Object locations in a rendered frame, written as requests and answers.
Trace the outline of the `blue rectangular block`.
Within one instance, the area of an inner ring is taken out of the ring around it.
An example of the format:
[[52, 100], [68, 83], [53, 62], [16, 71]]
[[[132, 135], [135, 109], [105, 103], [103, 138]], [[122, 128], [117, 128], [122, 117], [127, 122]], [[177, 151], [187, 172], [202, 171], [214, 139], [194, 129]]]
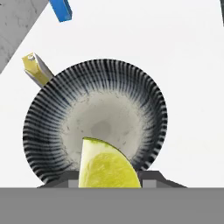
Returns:
[[68, 0], [49, 0], [52, 9], [60, 22], [72, 19], [72, 10]]

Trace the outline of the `yellow-green lemon wedge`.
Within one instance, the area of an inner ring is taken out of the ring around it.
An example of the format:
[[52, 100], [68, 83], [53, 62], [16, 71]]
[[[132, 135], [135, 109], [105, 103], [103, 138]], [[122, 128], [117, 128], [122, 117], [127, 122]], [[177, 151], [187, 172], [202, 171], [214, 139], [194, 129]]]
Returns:
[[140, 180], [129, 160], [113, 145], [84, 137], [79, 188], [140, 188]]

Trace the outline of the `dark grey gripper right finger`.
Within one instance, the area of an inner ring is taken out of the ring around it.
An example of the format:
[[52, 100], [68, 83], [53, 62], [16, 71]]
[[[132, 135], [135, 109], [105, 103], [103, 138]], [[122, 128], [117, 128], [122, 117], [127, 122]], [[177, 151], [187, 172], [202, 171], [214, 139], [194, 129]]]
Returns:
[[142, 188], [185, 188], [184, 185], [166, 179], [160, 171], [139, 171]]

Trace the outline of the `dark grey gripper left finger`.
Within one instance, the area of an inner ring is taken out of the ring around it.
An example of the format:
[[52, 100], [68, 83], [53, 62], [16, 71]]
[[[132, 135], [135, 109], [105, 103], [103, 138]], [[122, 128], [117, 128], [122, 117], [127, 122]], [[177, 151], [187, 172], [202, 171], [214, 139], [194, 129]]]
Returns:
[[77, 188], [79, 182], [78, 171], [66, 171], [59, 179], [41, 186], [41, 188]]

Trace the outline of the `yellow and silver stick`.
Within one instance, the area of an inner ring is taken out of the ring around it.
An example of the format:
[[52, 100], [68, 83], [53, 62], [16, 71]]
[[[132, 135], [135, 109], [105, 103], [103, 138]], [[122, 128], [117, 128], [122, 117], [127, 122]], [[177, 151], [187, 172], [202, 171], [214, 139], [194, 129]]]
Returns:
[[45, 62], [35, 52], [24, 56], [22, 61], [25, 73], [41, 88], [54, 77]]

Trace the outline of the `black-striped white bowl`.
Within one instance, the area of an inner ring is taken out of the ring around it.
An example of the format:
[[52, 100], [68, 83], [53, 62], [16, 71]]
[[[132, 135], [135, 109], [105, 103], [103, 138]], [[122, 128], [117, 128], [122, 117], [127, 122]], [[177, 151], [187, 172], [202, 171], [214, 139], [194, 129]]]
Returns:
[[165, 98], [147, 73], [117, 59], [91, 59], [39, 90], [24, 120], [24, 154], [46, 184], [79, 170], [83, 137], [114, 145], [136, 171], [146, 171], [167, 124]]

